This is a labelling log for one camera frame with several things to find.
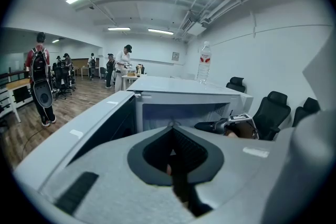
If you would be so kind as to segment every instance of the white shirt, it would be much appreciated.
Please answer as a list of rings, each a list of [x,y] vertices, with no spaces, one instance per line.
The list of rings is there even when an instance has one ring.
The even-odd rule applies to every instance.
[[[124,62],[131,63],[130,54],[127,53],[125,55],[124,51],[122,50],[122,51],[118,52],[118,54],[117,54],[117,56],[115,58],[116,58],[115,59],[116,60],[115,61],[116,62],[115,68],[117,70],[120,70],[120,71],[126,71],[127,69],[124,66],[118,65],[118,63],[124,63]]]
[[[95,56],[90,56],[89,61],[88,61],[88,65],[89,65],[90,68],[91,68],[91,61],[92,61],[93,59],[96,61]]]

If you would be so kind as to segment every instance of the backpack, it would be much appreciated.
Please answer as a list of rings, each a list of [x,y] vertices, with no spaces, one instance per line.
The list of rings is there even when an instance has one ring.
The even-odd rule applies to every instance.
[[[36,48],[32,49],[34,55],[31,63],[31,77],[33,82],[38,82],[40,80],[48,79],[48,64],[46,59],[46,49],[37,50]]]
[[[96,68],[96,59],[95,57],[91,57],[91,67],[93,68]]]

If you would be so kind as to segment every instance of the person in white shirt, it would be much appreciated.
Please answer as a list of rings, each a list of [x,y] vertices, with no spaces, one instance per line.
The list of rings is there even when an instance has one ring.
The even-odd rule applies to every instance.
[[[95,54],[94,53],[91,53],[91,57],[88,60],[88,66],[89,66],[90,80],[92,80],[93,76],[95,75],[95,72],[96,72],[96,58],[95,58]]]
[[[131,63],[130,53],[132,52],[132,46],[126,45],[124,49],[118,52],[116,59],[116,85],[115,85],[115,92],[121,90],[122,85],[122,76],[127,74],[127,68],[125,67],[127,64]]]

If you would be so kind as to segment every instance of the white pants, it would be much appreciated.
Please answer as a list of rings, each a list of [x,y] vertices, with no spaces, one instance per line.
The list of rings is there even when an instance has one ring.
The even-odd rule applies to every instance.
[[[115,73],[116,75],[116,85],[115,85],[115,92],[121,91],[122,86],[122,76],[127,75],[127,71],[121,71],[121,73]]]

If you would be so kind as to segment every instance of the water bottle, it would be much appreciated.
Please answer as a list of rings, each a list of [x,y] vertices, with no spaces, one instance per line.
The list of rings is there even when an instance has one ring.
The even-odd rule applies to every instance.
[[[209,76],[210,63],[211,63],[211,49],[208,41],[204,42],[204,47],[201,51],[200,63],[198,65],[197,80],[200,83],[206,83]]]

